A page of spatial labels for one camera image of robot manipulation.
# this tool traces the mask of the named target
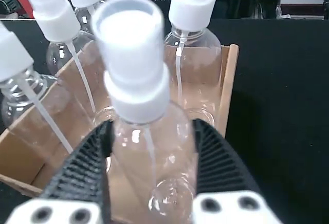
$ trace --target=black fabric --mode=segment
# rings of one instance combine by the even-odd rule
[[[199,153],[196,193],[251,190],[261,193],[238,154],[207,122],[193,121]]]
[[[112,123],[103,122],[91,131],[52,177],[40,198],[97,203],[104,223],[111,220],[105,158],[111,152]]]
[[[47,73],[48,42],[36,22],[4,24]],[[223,45],[240,47],[226,140],[283,223],[329,223],[329,22],[212,20],[209,28]]]

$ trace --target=cardboard divider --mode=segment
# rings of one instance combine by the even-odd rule
[[[89,45],[89,50],[85,50],[86,57],[99,56],[95,45]],[[222,71],[220,76],[220,87],[222,94],[220,95],[220,122],[217,129],[224,136],[226,131],[226,125],[228,120],[228,113],[230,107],[230,100],[233,88],[233,81],[235,75],[235,68],[237,63],[237,57],[239,55],[239,47],[237,45],[230,45],[222,47]],[[88,65],[86,74],[95,74],[99,72],[99,69],[104,69],[103,66],[91,63]],[[61,79],[69,80],[69,88],[74,89],[76,95],[79,97],[82,105],[88,109],[89,100],[84,91],[83,83],[77,67],[73,60],[70,60],[57,74]],[[98,109],[109,106],[111,104],[110,99],[107,97],[107,93],[102,82],[103,74],[96,74],[95,82],[90,83],[92,93],[95,98],[95,103]],[[54,87],[48,92],[51,97]],[[62,117],[63,122],[76,122],[69,118],[70,110],[67,110],[67,116]],[[85,135],[86,129],[82,127],[74,127],[74,129],[66,130],[66,133],[72,133],[75,136]],[[63,147],[57,146],[55,155],[61,156],[63,154]],[[8,130],[5,130],[0,136],[0,180],[4,183],[17,189],[24,195],[37,196],[41,189],[45,187],[47,182],[53,175],[53,169],[44,164],[44,160],[41,159],[35,151],[33,151],[28,145],[22,142],[18,137],[14,136]],[[133,206],[138,205],[137,198],[130,196],[129,184],[126,182],[126,178],[120,173],[120,168],[111,166],[109,174],[109,184],[111,192],[111,202],[113,203],[113,213],[115,216],[120,216],[122,211],[126,211],[126,202],[124,199],[135,204],[129,207],[129,216],[137,215],[140,213],[140,209]]]

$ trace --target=black surface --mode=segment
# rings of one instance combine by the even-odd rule
[[[5,25],[46,72],[36,23]],[[227,140],[284,223],[329,223],[329,22],[213,20],[210,29],[240,46]],[[0,206],[20,200],[2,193]]]
[[[196,194],[212,192],[261,191],[246,165],[230,144],[207,122],[193,120],[199,154]]]

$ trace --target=bottle shoulder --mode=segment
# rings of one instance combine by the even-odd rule
[[[173,102],[160,119],[150,124],[128,124],[120,118],[114,124],[116,141],[129,143],[133,147],[146,148],[148,134],[156,147],[174,147],[193,140],[192,122],[185,111]]]
[[[167,46],[176,46],[179,45],[180,38],[176,36],[173,32],[170,32],[164,40],[164,44]],[[208,28],[204,29],[203,32],[197,36],[188,38],[185,46],[187,47],[221,47],[221,42],[216,37],[214,33],[212,33]]]

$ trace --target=bottle neck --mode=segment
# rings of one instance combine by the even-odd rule
[[[39,99],[43,97],[48,88],[47,80],[42,78],[41,75],[30,66],[14,78],[0,82],[1,92],[5,96],[4,101],[10,106],[25,107],[32,103],[16,84],[15,79],[17,77],[25,79]]]
[[[70,41],[74,42],[74,41],[79,37],[79,35],[80,35],[80,30],[79,30],[78,34],[75,35]],[[59,42],[59,43],[54,42],[54,44],[56,44],[56,45],[58,45],[58,46],[64,46],[64,45],[67,44],[67,42],[68,42],[68,41],[66,41],[66,42]]]
[[[183,35],[182,30],[176,28],[174,25],[172,25],[172,27],[171,27],[171,32],[177,38],[183,38],[183,37],[185,37]],[[204,32],[205,32],[205,29],[200,30],[200,31],[197,31],[197,32],[189,32],[186,38],[187,38],[187,40],[197,39],[200,36],[202,36],[204,34]]]

